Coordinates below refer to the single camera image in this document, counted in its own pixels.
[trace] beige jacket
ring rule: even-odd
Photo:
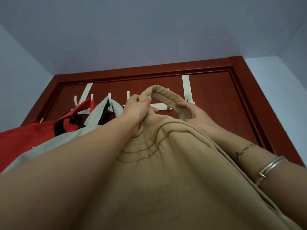
[[[300,229],[211,139],[184,120],[177,94],[154,85],[147,96],[180,117],[151,109],[97,187],[76,229]]]

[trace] forearm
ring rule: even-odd
[[[259,172],[277,156],[253,145],[228,131],[220,131],[213,136],[214,141],[256,182]],[[259,187],[270,197],[281,211],[307,229],[307,170],[291,162],[281,162],[263,179]]]
[[[121,116],[1,175],[0,226],[68,228],[133,127],[133,121]]]

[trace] brown door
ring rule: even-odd
[[[161,85],[184,97],[182,75],[189,74],[193,101],[220,126],[290,161],[303,165],[242,57],[186,63],[56,75],[29,115],[31,119],[55,120],[75,107],[87,83],[98,104],[108,93],[119,104],[152,85]],[[177,118],[174,110],[160,114]]]

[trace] person's right hand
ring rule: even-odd
[[[220,131],[224,129],[217,125],[201,108],[190,102],[177,102],[177,106],[187,108],[192,113],[192,118],[186,122],[196,127],[202,133],[214,138]]]

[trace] ceiling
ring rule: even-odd
[[[276,55],[307,0],[0,0],[0,24],[51,74]]]

